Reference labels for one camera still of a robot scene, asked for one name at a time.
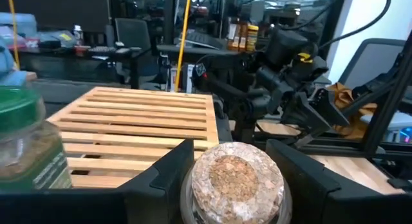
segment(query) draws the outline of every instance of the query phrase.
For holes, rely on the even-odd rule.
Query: orange cloth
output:
[[[335,106],[342,109],[354,101],[352,90],[336,83],[328,87],[330,91],[335,92]],[[358,110],[357,114],[348,117],[349,126],[334,126],[333,128],[347,139],[361,139],[368,128],[368,125],[361,121],[364,115],[372,115],[377,108],[376,104],[367,104]]]

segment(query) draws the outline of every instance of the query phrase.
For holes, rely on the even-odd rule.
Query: cork stopper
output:
[[[283,177],[276,163],[253,145],[224,143],[197,160],[192,191],[208,223],[267,223],[283,199]]]

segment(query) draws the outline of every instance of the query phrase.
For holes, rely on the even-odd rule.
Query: wooden table surface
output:
[[[260,121],[263,130],[279,135],[296,135],[297,131],[291,127],[273,122]],[[311,156],[323,163],[325,167],[349,178],[363,186],[369,187],[382,194],[396,194],[404,192],[394,189],[386,180],[388,177],[365,158],[350,158],[339,156]]]

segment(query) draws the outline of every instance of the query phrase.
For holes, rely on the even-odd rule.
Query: wooden slatted tray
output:
[[[185,138],[218,144],[210,95],[96,87],[48,121],[61,130],[74,187],[114,188]]]

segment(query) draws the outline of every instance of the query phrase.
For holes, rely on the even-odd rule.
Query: green lid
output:
[[[44,118],[41,97],[26,88],[0,86],[0,138]]]

